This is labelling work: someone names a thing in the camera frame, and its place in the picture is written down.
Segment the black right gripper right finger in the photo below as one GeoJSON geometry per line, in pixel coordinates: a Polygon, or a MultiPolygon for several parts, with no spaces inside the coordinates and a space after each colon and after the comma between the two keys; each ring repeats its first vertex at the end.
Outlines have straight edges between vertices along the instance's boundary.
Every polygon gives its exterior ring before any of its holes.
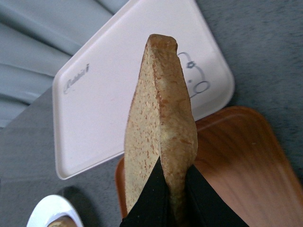
{"type": "Polygon", "coordinates": [[[186,175],[187,209],[192,227],[246,227],[195,166],[186,175]]]}

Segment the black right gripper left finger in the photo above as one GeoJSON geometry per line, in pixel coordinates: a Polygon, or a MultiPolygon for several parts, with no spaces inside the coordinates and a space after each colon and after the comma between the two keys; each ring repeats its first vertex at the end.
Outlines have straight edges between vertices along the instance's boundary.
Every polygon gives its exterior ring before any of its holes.
{"type": "Polygon", "coordinates": [[[174,227],[169,205],[169,189],[160,160],[157,160],[139,199],[122,219],[121,227],[174,227]]]}

